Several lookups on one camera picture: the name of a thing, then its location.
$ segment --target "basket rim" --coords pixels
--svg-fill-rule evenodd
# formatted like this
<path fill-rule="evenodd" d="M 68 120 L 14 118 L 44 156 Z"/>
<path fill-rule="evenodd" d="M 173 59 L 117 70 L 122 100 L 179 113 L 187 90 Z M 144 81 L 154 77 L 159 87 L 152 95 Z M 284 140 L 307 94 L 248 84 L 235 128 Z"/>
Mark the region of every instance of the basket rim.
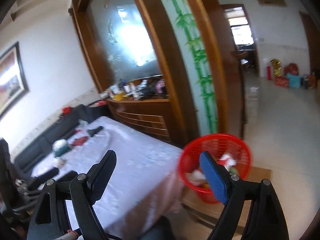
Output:
<path fill-rule="evenodd" d="M 242 179 L 246 179 L 246 177 L 248 176 L 249 174 L 249 171 L 250 171 L 250 168 L 251 168 L 251 151 L 250 151 L 250 148 L 247 146 L 247 144 L 240 138 L 232 135 L 232 134 L 227 134 L 227 133 L 213 133 L 213 134 L 208 134 L 208 135 L 205 135 L 205 136 L 201 136 L 201 137 L 198 137 L 194 140 L 192 140 L 190 143 L 188 143 L 183 149 L 182 149 L 182 154 L 180 155 L 180 158 L 179 158 L 179 162 L 178 162 L 178 174 L 179 176 L 182 178 L 184 184 L 195 190 L 195 191 L 198 191 L 198 192 L 202 192 L 202 193 L 212 193 L 212 190 L 211 189 L 205 189 L 205 188 L 200 188 L 198 186 L 195 186 L 193 185 L 187 178 L 186 176 L 184 175 L 184 172 L 181 170 L 181 161 L 182 161 L 182 158 L 184 157 L 184 155 L 186 154 L 187 150 L 190 149 L 191 147 L 193 147 L 195 144 L 197 144 L 199 141 L 203 141 L 204 139 L 213 139 L 213 138 L 224 138 L 224 139 L 230 139 L 232 141 L 237 141 L 241 147 L 247 152 L 247 156 L 248 156 L 248 165 L 247 165 L 247 168 L 246 168 L 246 171 L 244 172 L 243 176 L 242 176 Z"/>

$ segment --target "white tablecloth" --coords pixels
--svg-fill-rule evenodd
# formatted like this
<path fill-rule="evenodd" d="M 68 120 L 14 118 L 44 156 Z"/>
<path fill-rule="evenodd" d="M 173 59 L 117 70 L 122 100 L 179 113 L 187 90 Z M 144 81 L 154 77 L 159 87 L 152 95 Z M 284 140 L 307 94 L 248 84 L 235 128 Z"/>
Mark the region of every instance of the white tablecloth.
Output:
<path fill-rule="evenodd" d="M 147 231 L 163 214 L 179 206 L 182 183 L 176 172 L 181 149 L 159 141 L 107 117 L 100 117 L 87 127 L 104 129 L 82 146 L 74 147 L 62 156 L 67 162 L 55 179 L 74 170 L 87 173 L 107 150 L 117 156 L 116 168 L 101 200 L 94 210 L 103 228 L 122 239 L 135 239 Z M 86 136 L 86 131 L 74 135 Z M 55 166 L 53 154 L 43 159 L 33 170 L 38 176 Z M 71 201 L 67 201 L 70 223 L 78 228 Z"/>

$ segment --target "window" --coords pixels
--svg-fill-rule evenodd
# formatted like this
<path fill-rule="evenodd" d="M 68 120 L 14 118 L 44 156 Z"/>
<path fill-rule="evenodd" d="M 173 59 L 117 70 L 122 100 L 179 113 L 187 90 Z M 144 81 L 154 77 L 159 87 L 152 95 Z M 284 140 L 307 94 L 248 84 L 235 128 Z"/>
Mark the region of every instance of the window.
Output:
<path fill-rule="evenodd" d="M 236 45 L 253 44 L 252 32 L 242 7 L 225 10 Z"/>

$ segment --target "red plastic basket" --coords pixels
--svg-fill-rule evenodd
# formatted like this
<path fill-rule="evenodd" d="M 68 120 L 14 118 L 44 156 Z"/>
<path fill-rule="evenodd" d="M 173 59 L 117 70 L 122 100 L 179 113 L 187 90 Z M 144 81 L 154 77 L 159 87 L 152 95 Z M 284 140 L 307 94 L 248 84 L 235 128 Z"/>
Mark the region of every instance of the red plastic basket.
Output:
<path fill-rule="evenodd" d="M 186 178 L 186 173 L 191 173 L 199 168 L 199 157 L 204 151 L 208 151 L 215 160 L 228 152 L 237 161 L 235 168 L 239 176 L 245 179 L 251 166 L 251 154 L 246 143 L 230 134 L 210 134 L 193 140 L 184 148 L 178 164 L 178 172 L 187 187 L 193 189 L 206 203 L 217 203 L 210 189 L 194 186 Z"/>

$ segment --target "fire extinguisher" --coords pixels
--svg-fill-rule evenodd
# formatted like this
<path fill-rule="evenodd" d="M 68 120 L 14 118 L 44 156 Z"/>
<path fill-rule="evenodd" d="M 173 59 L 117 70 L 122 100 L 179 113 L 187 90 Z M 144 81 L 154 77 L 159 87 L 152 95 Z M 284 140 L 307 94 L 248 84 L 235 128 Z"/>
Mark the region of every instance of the fire extinguisher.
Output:
<path fill-rule="evenodd" d="M 270 66 L 267 66 L 267 79 L 268 80 L 272 80 L 272 78 L 271 78 L 271 67 Z"/>

